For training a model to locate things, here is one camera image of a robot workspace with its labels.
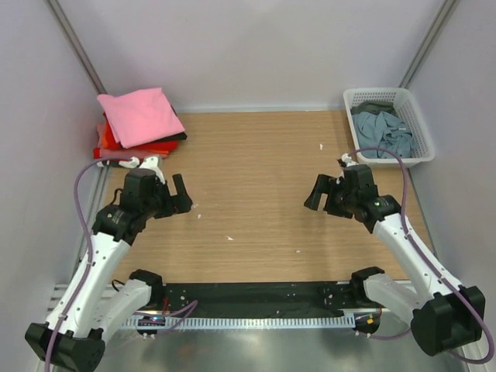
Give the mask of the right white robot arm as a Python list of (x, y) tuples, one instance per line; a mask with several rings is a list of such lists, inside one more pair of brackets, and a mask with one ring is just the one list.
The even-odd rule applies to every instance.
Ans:
[(413, 286), (407, 289), (382, 269), (369, 267), (352, 275), (352, 303), (366, 307), (375, 302), (389, 309), (429, 356), (481, 339), (484, 294), (476, 286), (464, 286), (436, 259), (403, 206), (391, 195), (380, 195), (368, 166), (351, 164), (339, 177), (318, 175), (304, 205), (362, 223), (390, 250)]

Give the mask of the pink t-shirt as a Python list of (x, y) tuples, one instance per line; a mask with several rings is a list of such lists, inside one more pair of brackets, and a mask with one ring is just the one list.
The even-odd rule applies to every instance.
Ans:
[(185, 128), (161, 88), (147, 88), (97, 100), (112, 133), (124, 148), (183, 133)]

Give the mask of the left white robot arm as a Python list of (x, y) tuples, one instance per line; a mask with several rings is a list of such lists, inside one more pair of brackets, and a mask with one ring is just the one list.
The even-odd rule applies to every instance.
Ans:
[(160, 170), (132, 169), (114, 200), (101, 209), (87, 234), (87, 252), (62, 298), (42, 323), (32, 323), (25, 339), (45, 369), (93, 371), (107, 342), (141, 308), (163, 304), (159, 274), (136, 270), (106, 303), (101, 302), (111, 276), (149, 219), (191, 211), (193, 201), (181, 174), (172, 177), (171, 194)]

